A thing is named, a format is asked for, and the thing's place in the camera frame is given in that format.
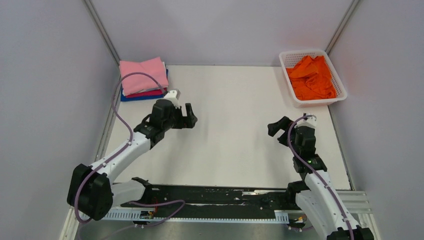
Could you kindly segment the white patterned folded shirt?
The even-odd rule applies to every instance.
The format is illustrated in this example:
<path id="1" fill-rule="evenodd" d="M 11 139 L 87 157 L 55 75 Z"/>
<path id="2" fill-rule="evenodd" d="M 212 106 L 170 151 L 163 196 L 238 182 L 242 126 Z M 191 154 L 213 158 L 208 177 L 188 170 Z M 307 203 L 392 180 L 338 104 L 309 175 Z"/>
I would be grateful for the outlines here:
<path id="1" fill-rule="evenodd" d="M 163 94 L 163 91 L 161 88 L 150 88 L 146 90 L 141 90 L 138 92 L 133 93 L 134 95 L 161 95 Z"/>

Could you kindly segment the orange t shirt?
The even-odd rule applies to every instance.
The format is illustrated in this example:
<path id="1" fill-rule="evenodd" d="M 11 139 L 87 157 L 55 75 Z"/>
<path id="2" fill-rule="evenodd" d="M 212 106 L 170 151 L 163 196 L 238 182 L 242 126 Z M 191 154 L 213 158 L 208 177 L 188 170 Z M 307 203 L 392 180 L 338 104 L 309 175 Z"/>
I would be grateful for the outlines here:
<path id="1" fill-rule="evenodd" d="M 337 92 L 324 56 L 304 56 L 286 69 L 296 98 L 300 101 L 334 99 Z"/>

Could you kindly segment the pink t shirt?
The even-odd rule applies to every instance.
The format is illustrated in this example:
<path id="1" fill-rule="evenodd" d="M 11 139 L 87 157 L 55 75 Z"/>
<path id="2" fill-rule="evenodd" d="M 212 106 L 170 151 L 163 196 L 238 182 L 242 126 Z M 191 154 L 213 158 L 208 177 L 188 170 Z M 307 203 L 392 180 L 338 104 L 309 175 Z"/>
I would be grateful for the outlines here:
<path id="1" fill-rule="evenodd" d="M 165 63 L 160 57 L 155 57 L 142 62 L 125 61 L 119 62 L 120 75 L 125 77 L 122 81 L 123 95 L 159 90 L 167 88 L 169 81 Z"/>

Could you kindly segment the white plastic basket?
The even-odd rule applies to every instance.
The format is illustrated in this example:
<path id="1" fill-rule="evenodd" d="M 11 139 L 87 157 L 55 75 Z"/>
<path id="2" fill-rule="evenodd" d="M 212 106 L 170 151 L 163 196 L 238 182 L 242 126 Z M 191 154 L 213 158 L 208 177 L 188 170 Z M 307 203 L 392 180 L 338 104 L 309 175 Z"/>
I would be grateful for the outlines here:
<path id="1" fill-rule="evenodd" d="M 320 100 L 299 100 L 296 98 L 292 84 L 289 80 L 288 73 L 286 71 L 287 68 L 294 67 L 303 57 L 311 56 L 312 58 L 317 56 L 324 56 L 326 64 L 331 72 L 332 76 L 332 84 L 336 90 L 336 98 L 330 99 L 320 99 Z M 333 66 L 331 63 L 327 53 L 320 49 L 303 49 L 303 50 L 291 50 L 291 51 L 283 51 L 279 54 L 279 60 L 282 67 L 283 76 L 286 80 L 288 91 L 290 93 L 290 98 L 292 104 L 296 108 L 306 108 L 306 107 L 315 107 L 315 106 L 328 106 L 337 101 L 342 101 L 347 98 L 347 92 Z"/>

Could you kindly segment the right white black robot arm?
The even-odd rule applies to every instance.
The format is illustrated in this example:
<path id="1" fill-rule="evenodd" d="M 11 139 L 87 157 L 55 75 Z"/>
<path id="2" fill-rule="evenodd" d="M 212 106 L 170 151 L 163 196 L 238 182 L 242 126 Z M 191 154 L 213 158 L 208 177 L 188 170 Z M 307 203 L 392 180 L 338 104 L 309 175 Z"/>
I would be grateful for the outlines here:
<path id="1" fill-rule="evenodd" d="M 310 113 L 296 120 L 284 116 L 267 126 L 271 137 L 283 132 L 277 140 L 290 148 L 293 167 L 301 177 L 288 184 L 286 204 L 300 208 L 322 240 L 373 240 L 372 231 L 352 216 L 333 187 L 328 168 L 316 153 L 316 127 L 317 118 Z"/>

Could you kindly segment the blue folded shirt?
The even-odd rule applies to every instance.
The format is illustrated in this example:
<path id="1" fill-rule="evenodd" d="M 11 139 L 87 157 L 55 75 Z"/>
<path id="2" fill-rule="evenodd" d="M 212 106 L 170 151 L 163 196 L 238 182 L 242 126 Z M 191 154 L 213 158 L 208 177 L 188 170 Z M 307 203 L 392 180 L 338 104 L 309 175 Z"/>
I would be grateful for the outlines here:
<path id="1" fill-rule="evenodd" d="M 168 79 L 168 73 L 169 73 L 169 70 L 166 68 L 166 69 L 165 69 L 165 72 L 166 72 L 166 73 L 165 73 L 165 74 L 166 74 L 166 78 Z M 128 77 L 132 77 L 133 75 L 142 75 L 142 76 L 146 76 L 146 77 L 148 77 L 148 78 L 152 79 L 152 77 L 151 77 L 149 74 L 147 74 L 147 73 L 145 73 L 145 72 L 141 72 L 141 71 L 131 72 L 131 73 L 129 73 L 129 74 L 126 74 L 126 75 L 123 77 L 123 79 L 126 79 L 126 78 L 128 78 Z M 121 102 L 133 102 L 133 101 L 154 100 L 154 99 L 160 99 L 160 98 L 163 98 L 163 97 L 164 97 L 164 95 L 168 92 L 168 91 L 167 91 L 168 87 L 164 87 L 162 84 L 161 84 L 161 86 L 162 86 L 162 91 L 164 91 L 164 92 L 163 92 L 163 95 L 161 95 L 161 96 L 148 96 L 148 97 L 136 97 L 136 98 L 125 98 L 125 97 L 123 97 L 123 96 L 122 96 L 122 91 L 124 92 L 124 87 L 123 87 L 123 86 L 121 86 L 121 89 L 120 89 L 120 101 L 121 101 Z"/>

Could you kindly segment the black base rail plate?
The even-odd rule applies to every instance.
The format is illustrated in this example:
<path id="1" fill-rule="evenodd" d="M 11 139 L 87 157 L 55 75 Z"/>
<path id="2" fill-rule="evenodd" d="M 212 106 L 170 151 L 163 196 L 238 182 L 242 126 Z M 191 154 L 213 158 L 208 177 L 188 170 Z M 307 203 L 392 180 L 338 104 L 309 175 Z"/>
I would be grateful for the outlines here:
<path id="1" fill-rule="evenodd" d="M 219 187 L 192 185 L 148 186 L 140 200 L 125 203 L 154 205 L 154 217 L 270 219 L 274 211 L 299 210 L 296 194 L 308 190 L 295 181 L 287 188 Z"/>

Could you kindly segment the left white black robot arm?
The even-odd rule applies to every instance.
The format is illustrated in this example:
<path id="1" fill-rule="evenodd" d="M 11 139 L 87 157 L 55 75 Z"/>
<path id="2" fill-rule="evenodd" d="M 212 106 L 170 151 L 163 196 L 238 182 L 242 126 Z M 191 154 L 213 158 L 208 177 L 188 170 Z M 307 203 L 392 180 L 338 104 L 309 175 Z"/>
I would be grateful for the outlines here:
<path id="1" fill-rule="evenodd" d="M 115 183 L 116 178 L 137 158 L 150 151 L 170 129 L 192 129 L 198 118 L 190 103 L 185 104 L 186 115 L 177 100 L 157 100 L 150 114 L 136 127 L 129 137 L 111 154 L 90 164 L 79 164 L 72 172 L 67 203 L 74 208 L 74 215 L 82 223 L 103 219 L 115 206 L 135 201 L 149 206 L 153 193 L 140 178 Z"/>

